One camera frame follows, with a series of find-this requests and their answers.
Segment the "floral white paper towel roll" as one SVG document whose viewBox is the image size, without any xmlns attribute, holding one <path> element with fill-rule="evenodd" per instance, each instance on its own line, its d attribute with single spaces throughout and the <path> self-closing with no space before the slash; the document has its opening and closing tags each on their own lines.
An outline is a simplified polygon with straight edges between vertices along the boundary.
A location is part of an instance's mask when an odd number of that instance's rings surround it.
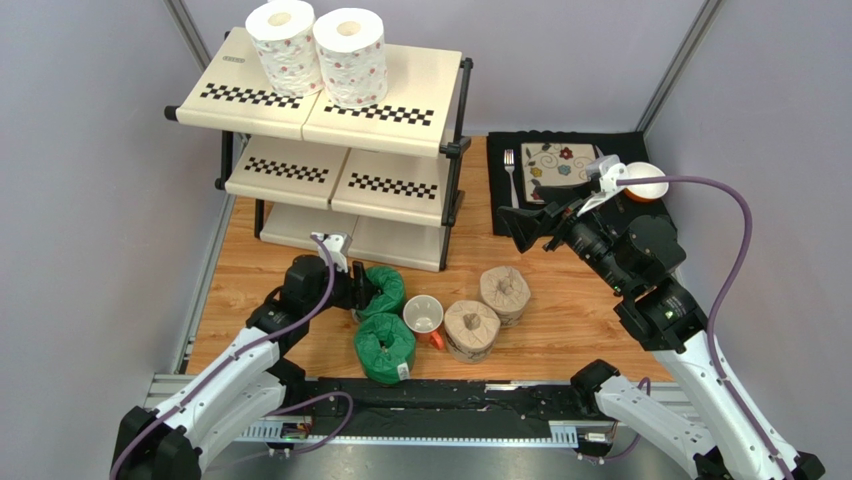
<svg viewBox="0 0 852 480">
<path fill-rule="evenodd" d="M 338 8 L 313 26 L 325 91 L 332 104 L 360 108 L 387 95 L 383 20 L 363 8 Z"/>
</svg>

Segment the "plain white paper towel roll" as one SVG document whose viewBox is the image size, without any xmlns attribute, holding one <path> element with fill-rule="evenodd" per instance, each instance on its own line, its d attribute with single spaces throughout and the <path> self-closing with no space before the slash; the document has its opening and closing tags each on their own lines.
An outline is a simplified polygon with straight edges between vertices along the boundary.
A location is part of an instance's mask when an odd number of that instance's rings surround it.
<svg viewBox="0 0 852 480">
<path fill-rule="evenodd" d="M 267 1 L 245 20 L 260 64 L 272 89 L 305 97 L 324 88 L 316 42 L 313 6 L 306 1 Z"/>
</svg>

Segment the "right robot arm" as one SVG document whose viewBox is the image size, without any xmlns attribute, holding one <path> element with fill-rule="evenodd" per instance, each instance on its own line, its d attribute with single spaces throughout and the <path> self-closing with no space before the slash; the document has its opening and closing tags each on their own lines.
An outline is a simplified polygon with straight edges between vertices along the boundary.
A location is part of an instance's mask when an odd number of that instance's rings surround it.
<svg viewBox="0 0 852 480">
<path fill-rule="evenodd" d="M 502 206 L 496 217 L 516 248 L 537 241 L 570 248 L 618 297 L 615 313 L 627 333 L 670 373 L 697 418 L 687 419 L 597 360 L 571 380 L 586 415 L 604 415 L 634 429 L 693 479 L 819 479 L 820 459 L 787 442 L 744 393 L 710 333 L 694 296 L 675 278 L 685 260 L 676 228 L 660 204 L 618 197 L 581 212 L 570 187 L 546 187 L 538 210 Z"/>
</svg>

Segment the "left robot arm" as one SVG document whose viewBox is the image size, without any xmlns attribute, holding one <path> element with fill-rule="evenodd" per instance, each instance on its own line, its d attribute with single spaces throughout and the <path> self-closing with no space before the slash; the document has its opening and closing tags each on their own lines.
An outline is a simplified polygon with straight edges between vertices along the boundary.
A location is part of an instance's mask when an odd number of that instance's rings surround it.
<svg viewBox="0 0 852 480">
<path fill-rule="evenodd" d="M 286 359 L 329 308 L 363 309 L 377 296 L 360 261 L 301 255 L 227 349 L 155 408 L 121 420 L 112 479 L 199 479 L 260 418 L 306 406 L 303 369 Z"/>
</svg>

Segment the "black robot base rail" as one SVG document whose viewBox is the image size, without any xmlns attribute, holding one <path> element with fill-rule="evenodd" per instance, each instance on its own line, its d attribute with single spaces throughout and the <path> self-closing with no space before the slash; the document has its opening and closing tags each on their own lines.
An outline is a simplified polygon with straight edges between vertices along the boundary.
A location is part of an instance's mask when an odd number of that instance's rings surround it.
<svg viewBox="0 0 852 480">
<path fill-rule="evenodd" d="M 383 385 L 369 379 L 320 378 L 304 381 L 286 395 L 284 405 L 339 392 L 354 400 L 342 436 L 536 439 L 549 438 L 555 421 L 611 421 L 596 408 L 582 406 L 566 384 L 407 380 Z"/>
</svg>

